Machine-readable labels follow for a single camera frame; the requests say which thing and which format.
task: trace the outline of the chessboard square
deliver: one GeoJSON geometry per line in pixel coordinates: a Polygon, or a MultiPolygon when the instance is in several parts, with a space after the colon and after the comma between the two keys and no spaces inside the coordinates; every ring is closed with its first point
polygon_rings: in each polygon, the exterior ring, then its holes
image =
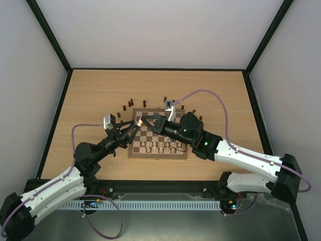
{"type": "Polygon", "coordinates": [[[133,142],[132,145],[133,145],[133,147],[139,147],[140,146],[140,142],[133,142]]]}
{"type": "Polygon", "coordinates": [[[140,148],[141,148],[141,147],[133,147],[133,148],[132,148],[132,152],[133,152],[133,153],[139,153],[140,148]]]}

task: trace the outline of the cable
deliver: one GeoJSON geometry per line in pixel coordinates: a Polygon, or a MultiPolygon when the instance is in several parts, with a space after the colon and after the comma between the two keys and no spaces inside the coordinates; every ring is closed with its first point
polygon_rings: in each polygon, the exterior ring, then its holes
{"type": "MultiPolygon", "coordinates": [[[[223,110],[224,110],[224,114],[225,114],[225,136],[226,136],[226,142],[227,142],[227,144],[229,145],[229,147],[230,147],[232,150],[236,151],[236,147],[234,147],[234,146],[231,144],[230,138],[229,138],[229,132],[228,132],[228,122],[229,122],[229,119],[228,119],[228,115],[227,115],[227,110],[226,110],[225,104],[224,104],[224,102],[222,101],[222,99],[221,99],[216,93],[214,93],[214,92],[212,92],[212,91],[210,91],[210,90],[207,90],[207,89],[199,89],[199,90],[196,90],[196,91],[188,94],[188,95],[185,96],[183,99],[180,99],[180,100],[174,102],[174,105],[177,105],[177,104],[183,102],[183,101],[186,100],[187,98],[189,98],[189,97],[191,97],[192,95],[194,95],[194,94],[196,94],[196,93],[199,93],[199,92],[207,92],[207,93],[210,93],[210,94],[214,95],[214,96],[219,100],[219,102],[221,103],[221,105],[222,105],[222,107],[223,107],[223,110]]],[[[257,159],[257,160],[260,160],[260,161],[263,161],[263,162],[266,162],[266,163],[270,164],[270,161],[268,161],[268,160],[266,160],[266,159],[264,159],[264,158],[261,158],[261,157],[257,157],[257,156],[255,156],[255,155],[252,155],[252,154],[250,154],[250,153],[244,152],[244,151],[242,151],[242,150],[238,150],[238,153],[241,153],[241,154],[243,154],[243,155],[245,155],[245,156],[247,156],[247,157],[255,158],[255,159],[257,159]]],[[[307,189],[299,190],[298,192],[301,192],[301,193],[303,193],[303,192],[309,192],[309,191],[312,189],[312,184],[311,184],[311,182],[310,182],[306,177],[304,177],[302,174],[298,173],[297,171],[295,171],[295,170],[293,170],[293,169],[291,169],[291,168],[289,168],[289,167],[287,167],[287,166],[285,166],[285,165],[283,165],[283,164],[274,163],[274,165],[279,166],[279,167],[281,167],[281,168],[284,168],[285,170],[287,170],[287,171],[295,174],[296,176],[298,176],[299,178],[303,179],[303,180],[307,183],[307,185],[308,185],[307,189]]]]}
{"type": "Polygon", "coordinates": [[[170,140],[170,138],[168,138],[167,143],[169,144],[170,147],[174,148],[174,149],[175,149],[176,151],[178,151],[178,152],[187,152],[187,145],[186,145],[186,144],[185,144],[186,149],[183,150],[183,151],[181,151],[181,150],[178,150],[176,147],[173,147],[173,146],[171,145],[171,140],[170,140]]]}
{"type": "Polygon", "coordinates": [[[103,235],[101,232],[99,232],[95,227],[94,225],[91,223],[91,221],[89,220],[89,218],[87,217],[87,215],[85,214],[85,210],[86,210],[86,205],[84,206],[84,209],[82,210],[82,213],[83,213],[83,217],[85,217],[87,219],[87,221],[89,222],[91,228],[95,231],[96,234],[98,234],[99,236],[101,236],[102,238],[104,239],[116,239],[116,238],[119,238],[121,236],[121,232],[123,230],[123,227],[124,227],[124,218],[121,214],[121,211],[119,209],[119,207],[117,206],[117,204],[111,200],[110,198],[108,197],[104,197],[104,196],[101,196],[101,195],[83,195],[83,197],[99,197],[99,198],[102,198],[102,199],[105,199],[109,202],[112,203],[112,205],[114,205],[114,207],[117,209],[118,213],[119,213],[119,216],[120,216],[120,219],[121,219],[121,226],[120,226],[120,231],[119,233],[115,236],[115,237],[109,237],[109,236],[106,236],[106,235],[103,235]]]}
{"type": "MultiPolygon", "coordinates": [[[[75,152],[75,140],[74,140],[74,132],[75,132],[75,129],[77,127],[80,127],[80,126],[89,126],[89,127],[101,127],[103,126],[102,124],[78,124],[78,125],[75,125],[72,130],[71,130],[71,144],[72,144],[72,148],[73,148],[73,152],[75,152]]],[[[71,167],[69,169],[69,171],[63,176],[63,178],[66,178],[67,176],[69,176],[69,174],[72,172],[72,169],[74,168],[75,166],[75,159],[73,159],[73,162],[71,164],[71,167]]],[[[52,187],[53,185],[55,185],[56,183],[60,182],[62,179],[58,179],[56,181],[54,181],[53,183],[49,184],[48,186],[40,189],[38,192],[36,192],[33,196],[34,197],[37,197],[40,193],[42,193],[43,191],[47,190],[48,188],[52,187]]],[[[22,207],[24,206],[26,203],[28,203],[29,201],[31,201],[31,198],[27,198],[25,201],[23,201],[22,203],[20,203],[10,214],[9,216],[6,218],[3,226],[2,226],[2,229],[1,229],[1,237],[7,237],[7,235],[5,234],[5,228],[8,224],[8,222],[10,221],[10,219],[13,217],[13,215],[22,207]]]]}
{"type": "Polygon", "coordinates": [[[256,205],[256,204],[258,203],[258,201],[259,201],[259,197],[260,197],[260,193],[258,192],[257,195],[256,195],[256,198],[255,198],[255,201],[253,202],[253,204],[252,204],[247,210],[245,210],[245,211],[243,211],[243,212],[238,212],[238,213],[233,213],[233,214],[227,214],[227,213],[225,213],[223,210],[221,210],[221,213],[224,214],[224,216],[237,216],[237,215],[245,214],[245,213],[251,211],[251,210],[255,207],[255,205],[256,205]]]}

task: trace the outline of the wooden chessboard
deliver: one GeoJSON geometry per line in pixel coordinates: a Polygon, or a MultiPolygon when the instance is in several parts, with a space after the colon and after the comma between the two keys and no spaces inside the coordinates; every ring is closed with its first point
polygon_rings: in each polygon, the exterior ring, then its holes
{"type": "MultiPolygon", "coordinates": [[[[165,109],[160,108],[134,108],[132,119],[137,122],[144,115],[161,114],[166,117],[170,115],[165,109]]],[[[177,109],[174,122],[179,123],[185,110],[177,109]]],[[[186,145],[177,141],[171,141],[168,137],[154,134],[145,124],[142,124],[140,131],[137,132],[135,139],[129,145],[129,158],[153,158],[153,159],[187,159],[186,145]]]]}

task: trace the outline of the white wall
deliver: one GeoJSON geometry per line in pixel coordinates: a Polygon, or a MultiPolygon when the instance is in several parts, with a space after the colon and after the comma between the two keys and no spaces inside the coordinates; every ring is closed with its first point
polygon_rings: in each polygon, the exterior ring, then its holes
{"type": "Polygon", "coordinates": [[[297,199],[309,240],[321,234],[320,9],[318,0],[294,1],[251,74],[274,153],[296,156],[312,181],[297,199]]]}
{"type": "Polygon", "coordinates": [[[283,0],[38,0],[72,67],[246,68],[283,0]]]}
{"type": "Polygon", "coordinates": [[[0,1],[0,205],[34,178],[66,71],[26,1],[0,1]]]}

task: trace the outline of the black robotic arm segment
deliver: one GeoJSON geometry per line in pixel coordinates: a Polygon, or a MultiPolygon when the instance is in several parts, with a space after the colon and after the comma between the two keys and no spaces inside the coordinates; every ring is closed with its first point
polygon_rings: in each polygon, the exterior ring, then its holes
{"type": "Polygon", "coordinates": [[[214,161],[220,136],[203,130],[203,122],[189,112],[183,115],[180,123],[170,122],[163,115],[148,115],[141,118],[154,133],[169,137],[192,147],[192,152],[201,159],[214,161]],[[156,119],[152,126],[148,120],[156,119]]]}

